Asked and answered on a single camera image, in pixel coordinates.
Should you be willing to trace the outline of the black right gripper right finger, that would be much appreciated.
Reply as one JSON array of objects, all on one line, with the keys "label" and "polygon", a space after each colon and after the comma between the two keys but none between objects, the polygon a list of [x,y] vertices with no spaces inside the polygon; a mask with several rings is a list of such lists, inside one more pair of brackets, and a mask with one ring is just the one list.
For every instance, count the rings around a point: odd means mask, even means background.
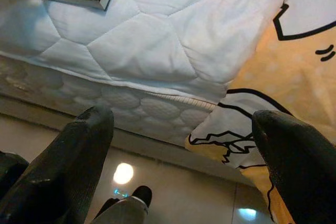
[{"label": "black right gripper right finger", "polygon": [[296,224],[336,224],[336,147],[316,128],[279,112],[253,114],[252,132]]}]

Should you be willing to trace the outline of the grey quilted mattress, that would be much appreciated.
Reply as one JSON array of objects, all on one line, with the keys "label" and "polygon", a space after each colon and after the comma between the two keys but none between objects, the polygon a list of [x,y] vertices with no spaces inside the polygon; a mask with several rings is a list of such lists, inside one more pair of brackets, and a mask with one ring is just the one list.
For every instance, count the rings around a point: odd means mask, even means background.
[{"label": "grey quilted mattress", "polygon": [[0,93],[68,115],[106,105],[117,128],[179,146],[215,107],[196,99],[95,83],[2,56]]}]

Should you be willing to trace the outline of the white quilted mattress cover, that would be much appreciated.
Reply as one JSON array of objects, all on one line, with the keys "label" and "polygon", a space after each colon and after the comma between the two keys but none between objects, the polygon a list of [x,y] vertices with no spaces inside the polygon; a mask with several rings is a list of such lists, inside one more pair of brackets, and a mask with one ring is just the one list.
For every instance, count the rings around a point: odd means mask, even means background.
[{"label": "white quilted mattress cover", "polygon": [[0,56],[111,86],[217,102],[283,0],[0,0]]}]

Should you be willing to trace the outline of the yellow cartoon print blanket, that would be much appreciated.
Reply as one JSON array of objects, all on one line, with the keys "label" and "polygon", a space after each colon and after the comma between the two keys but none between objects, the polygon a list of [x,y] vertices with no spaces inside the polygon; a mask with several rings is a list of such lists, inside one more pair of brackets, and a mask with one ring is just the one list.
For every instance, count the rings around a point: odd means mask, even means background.
[{"label": "yellow cartoon print blanket", "polygon": [[285,0],[226,96],[186,140],[188,150],[251,180],[274,224],[296,224],[254,142],[258,110],[290,114],[336,147],[336,0]]}]

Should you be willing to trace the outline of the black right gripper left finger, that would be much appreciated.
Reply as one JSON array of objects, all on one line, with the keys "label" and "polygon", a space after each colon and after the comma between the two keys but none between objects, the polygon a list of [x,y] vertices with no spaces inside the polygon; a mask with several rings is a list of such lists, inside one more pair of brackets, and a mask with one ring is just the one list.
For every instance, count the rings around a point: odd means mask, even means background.
[{"label": "black right gripper left finger", "polygon": [[106,106],[68,123],[0,200],[0,224],[84,224],[113,129]]}]

